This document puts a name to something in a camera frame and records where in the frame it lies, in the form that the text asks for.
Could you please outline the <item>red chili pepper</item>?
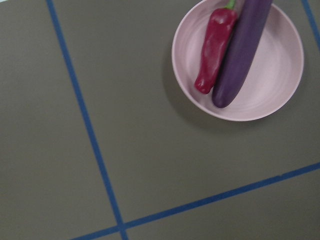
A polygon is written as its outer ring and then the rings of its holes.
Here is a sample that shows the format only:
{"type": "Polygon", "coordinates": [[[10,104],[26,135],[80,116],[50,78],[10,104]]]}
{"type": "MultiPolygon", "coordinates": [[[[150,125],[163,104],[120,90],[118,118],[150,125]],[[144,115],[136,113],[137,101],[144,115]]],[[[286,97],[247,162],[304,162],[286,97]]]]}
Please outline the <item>red chili pepper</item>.
{"type": "Polygon", "coordinates": [[[227,46],[238,19],[234,10],[236,1],[230,0],[209,17],[200,56],[200,68],[194,87],[208,94],[214,87],[227,46]]]}

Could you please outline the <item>purple eggplant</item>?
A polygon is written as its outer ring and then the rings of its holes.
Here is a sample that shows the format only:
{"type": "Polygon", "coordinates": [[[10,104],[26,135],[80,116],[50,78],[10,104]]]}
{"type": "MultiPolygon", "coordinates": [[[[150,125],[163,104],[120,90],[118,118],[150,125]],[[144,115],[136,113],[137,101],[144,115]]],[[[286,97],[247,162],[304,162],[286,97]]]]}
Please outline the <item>purple eggplant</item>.
{"type": "Polygon", "coordinates": [[[246,0],[212,90],[218,108],[231,104],[249,73],[271,9],[271,0],[246,0]]]}

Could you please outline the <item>pink plate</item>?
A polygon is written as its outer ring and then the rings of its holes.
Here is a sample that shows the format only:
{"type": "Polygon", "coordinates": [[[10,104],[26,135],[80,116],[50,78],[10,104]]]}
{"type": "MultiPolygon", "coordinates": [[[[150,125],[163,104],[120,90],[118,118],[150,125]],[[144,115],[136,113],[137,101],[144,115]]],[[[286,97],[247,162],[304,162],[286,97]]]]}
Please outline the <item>pink plate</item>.
{"type": "Polygon", "coordinates": [[[171,48],[174,75],[185,96],[203,112],[228,121],[258,120],[279,110],[298,88],[304,70],[303,44],[290,18],[273,4],[239,94],[225,108],[214,106],[211,95],[198,92],[194,81],[209,17],[225,4],[203,0],[183,17],[171,48]]]}

